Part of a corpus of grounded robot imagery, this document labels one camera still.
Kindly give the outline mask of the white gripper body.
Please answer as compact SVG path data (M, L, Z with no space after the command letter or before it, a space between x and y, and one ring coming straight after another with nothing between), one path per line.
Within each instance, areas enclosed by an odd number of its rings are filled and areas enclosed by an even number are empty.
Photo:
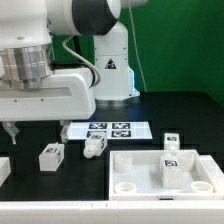
M95 112L89 69L61 69L40 89L17 90L0 82L0 121L84 120Z

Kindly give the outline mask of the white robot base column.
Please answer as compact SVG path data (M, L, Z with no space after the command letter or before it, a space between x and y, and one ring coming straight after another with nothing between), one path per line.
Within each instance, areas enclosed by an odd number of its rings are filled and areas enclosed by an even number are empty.
M128 61L128 30L120 22L104 36L94 37L95 67L101 80L94 87L98 105L123 106L135 102L140 92L135 89L134 71Z

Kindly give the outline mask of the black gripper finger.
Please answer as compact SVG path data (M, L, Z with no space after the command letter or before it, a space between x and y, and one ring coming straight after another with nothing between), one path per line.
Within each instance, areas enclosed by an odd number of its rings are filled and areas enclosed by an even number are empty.
M60 126L62 127L60 136L61 136L61 141L66 144L68 142L68 129L71 124L70 120L61 120L60 121Z
M2 123L3 128L5 131L11 136L12 143L16 143L16 135L19 133L19 129L16 127L14 122L11 121L4 121Z

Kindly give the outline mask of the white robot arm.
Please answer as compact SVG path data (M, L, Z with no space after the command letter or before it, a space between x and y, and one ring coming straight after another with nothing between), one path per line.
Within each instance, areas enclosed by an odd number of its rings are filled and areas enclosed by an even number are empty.
M0 123L11 136L18 121L91 117L98 105L120 106L139 92L128 63L122 9L148 0L0 0ZM52 36L94 38L95 62L53 61Z

